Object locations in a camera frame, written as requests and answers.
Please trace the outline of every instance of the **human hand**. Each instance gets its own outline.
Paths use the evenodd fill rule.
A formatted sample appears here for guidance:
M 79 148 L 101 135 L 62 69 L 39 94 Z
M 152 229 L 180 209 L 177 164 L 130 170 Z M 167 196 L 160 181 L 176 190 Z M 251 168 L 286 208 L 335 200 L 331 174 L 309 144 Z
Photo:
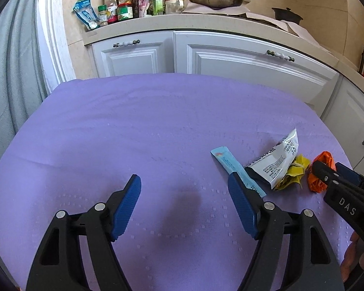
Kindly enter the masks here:
M 356 256 L 356 247 L 357 247 L 357 242 L 358 242 L 359 238 L 360 237 L 358 236 L 358 234 L 356 232 L 353 232 L 350 237 L 351 244 L 347 248 L 345 255 L 344 255 L 344 260 L 342 261 L 341 266 L 340 266 L 341 277 L 342 277 L 343 282 L 346 282 L 346 280 L 349 277 L 350 267 L 353 264 L 353 261 Z M 360 256 L 359 264 L 360 264 L 361 269 L 364 270 L 364 253 Z

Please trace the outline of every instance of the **green cap jar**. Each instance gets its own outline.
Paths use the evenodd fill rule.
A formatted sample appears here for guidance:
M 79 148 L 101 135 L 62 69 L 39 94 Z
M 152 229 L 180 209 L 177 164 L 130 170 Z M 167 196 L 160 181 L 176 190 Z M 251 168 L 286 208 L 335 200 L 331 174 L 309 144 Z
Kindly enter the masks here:
M 152 5 L 154 8 L 153 15 L 162 15 L 163 14 L 163 0 L 153 0 Z
M 107 10 L 107 6 L 106 6 L 106 4 L 103 4 L 103 5 L 100 5 L 98 7 L 98 9 L 99 9 L 99 12 L 106 11 Z

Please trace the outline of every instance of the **crumpled plastic wrapper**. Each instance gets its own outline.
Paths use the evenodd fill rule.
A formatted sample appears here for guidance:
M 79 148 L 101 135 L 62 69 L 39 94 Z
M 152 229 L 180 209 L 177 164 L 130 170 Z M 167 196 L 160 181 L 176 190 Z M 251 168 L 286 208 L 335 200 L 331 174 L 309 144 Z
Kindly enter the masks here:
M 336 169 L 336 164 L 334 162 L 333 156 L 330 154 L 330 152 L 328 151 L 324 151 L 321 154 L 319 154 L 319 156 L 317 156 L 313 163 L 315 161 L 321 161 L 322 163 L 325 163 L 327 166 L 329 166 L 332 170 L 337 170 Z M 315 176 L 313 174 L 313 171 L 310 167 L 310 171 L 309 171 L 309 176 L 307 177 L 307 183 L 309 185 L 309 189 L 313 192 L 317 192 L 317 193 L 321 193 L 324 190 L 326 190 L 327 185 L 322 181 L 319 180 L 317 178 L 317 176 Z
M 275 185 L 274 190 L 283 190 L 293 183 L 301 184 L 301 178 L 305 175 L 307 167 L 310 165 L 311 161 L 302 154 L 297 155 L 294 161 L 290 164 L 286 175 L 282 180 Z

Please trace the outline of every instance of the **metal screw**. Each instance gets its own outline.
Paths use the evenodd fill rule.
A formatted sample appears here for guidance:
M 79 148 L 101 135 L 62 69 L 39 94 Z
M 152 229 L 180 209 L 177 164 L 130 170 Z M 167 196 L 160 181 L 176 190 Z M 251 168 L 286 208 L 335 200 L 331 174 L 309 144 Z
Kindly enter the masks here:
M 66 215 L 65 211 L 58 211 L 57 214 L 55 215 L 58 219 L 62 219 L 64 216 Z
M 305 209 L 304 214 L 307 217 L 312 217 L 314 215 L 313 211 L 311 211 L 310 209 Z
M 100 203 L 98 203 L 98 204 L 96 204 L 96 205 L 94 206 L 94 209 L 95 209 L 95 210 L 97 210 L 97 211 L 102 211 L 102 210 L 104 210 L 104 209 L 105 209 L 105 204 L 104 204 L 104 203 L 102 203 L 102 202 L 100 202 Z
M 264 207 L 265 207 L 267 210 L 274 210 L 275 205 L 274 205 L 272 202 L 267 201 L 267 202 L 265 202 L 265 203 L 264 203 Z

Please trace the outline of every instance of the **gray curtain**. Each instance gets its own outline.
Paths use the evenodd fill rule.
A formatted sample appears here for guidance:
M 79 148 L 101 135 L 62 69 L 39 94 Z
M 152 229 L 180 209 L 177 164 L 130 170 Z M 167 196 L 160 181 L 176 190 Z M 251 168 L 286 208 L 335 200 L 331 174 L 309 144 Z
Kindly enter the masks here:
M 22 124 L 47 97 L 36 7 L 37 0 L 10 0 L 0 14 L 0 158 Z

